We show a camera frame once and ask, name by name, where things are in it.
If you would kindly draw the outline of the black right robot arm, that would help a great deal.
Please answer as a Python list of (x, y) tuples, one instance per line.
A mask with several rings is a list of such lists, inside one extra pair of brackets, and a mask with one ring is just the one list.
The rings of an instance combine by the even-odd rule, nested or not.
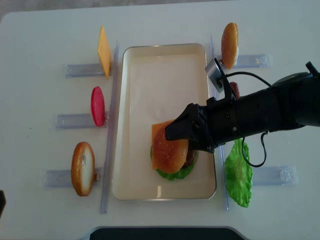
[(195, 150), (209, 153), (227, 142), (263, 132), (320, 125), (320, 73), (311, 62), (307, 72), (284, 77), (266, 89), (236, 98), (217, 59), (205, 68), (225, 97), (190, 103), (165, 127), (168, 141), (187, 139)]

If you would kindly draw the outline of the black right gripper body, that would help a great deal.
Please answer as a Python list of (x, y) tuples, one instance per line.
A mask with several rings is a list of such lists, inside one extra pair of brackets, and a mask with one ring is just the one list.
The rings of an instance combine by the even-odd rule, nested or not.
[(213, 153), (215, 148), (242, 137), (237, 120), (235, 96), (206, 101), (206, 124), (208, 133), (200, 132), (196, 150)]

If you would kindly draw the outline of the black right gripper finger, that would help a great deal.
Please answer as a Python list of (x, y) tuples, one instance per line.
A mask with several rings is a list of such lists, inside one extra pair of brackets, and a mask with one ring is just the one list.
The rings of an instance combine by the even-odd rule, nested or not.
[(185, 110), (172, 122), (177, 125), (192, 124), (200, 119), (199, 105), (190, 103)]
[(208, 126), (202, 120), (176, 119), (165, 127), (168, 141), (188, 140), (193, 150), (212, 152), (213, 140)]

